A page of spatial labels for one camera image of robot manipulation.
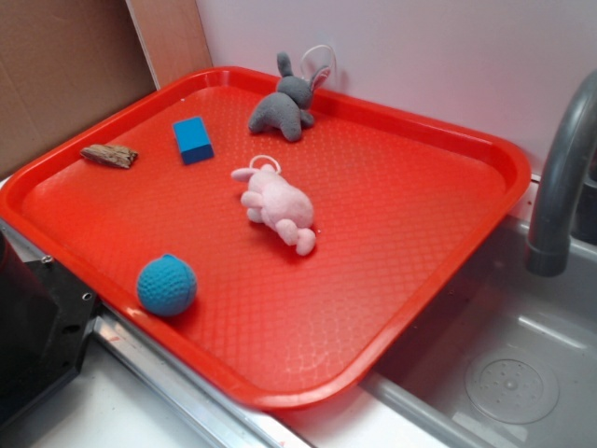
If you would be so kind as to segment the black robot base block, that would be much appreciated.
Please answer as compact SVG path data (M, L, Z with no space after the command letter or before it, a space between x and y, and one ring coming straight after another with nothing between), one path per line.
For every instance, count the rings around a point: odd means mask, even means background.
M2 429L79 375L97 307L59 261L24 261L1 237Z

